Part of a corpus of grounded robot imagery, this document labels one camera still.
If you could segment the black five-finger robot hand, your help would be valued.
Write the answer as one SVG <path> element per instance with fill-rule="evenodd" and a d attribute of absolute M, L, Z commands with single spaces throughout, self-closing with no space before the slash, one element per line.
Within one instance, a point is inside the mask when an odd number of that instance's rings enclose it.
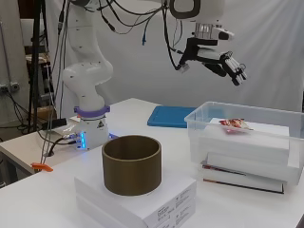
<path fill-rule="evenodd" d="M 197 61 L 219 77 L 229 76 L 234 86 L 240 86 L 248 78 L 245 65 L 233 57 L 232 51 L 215 50 L 219 41 L 232 41 L 234 36 L 233 32 L 221 25 L 196 23 L 193 36 L 186 41 L 178 70 L 186 70 L 188 61 Z"/>

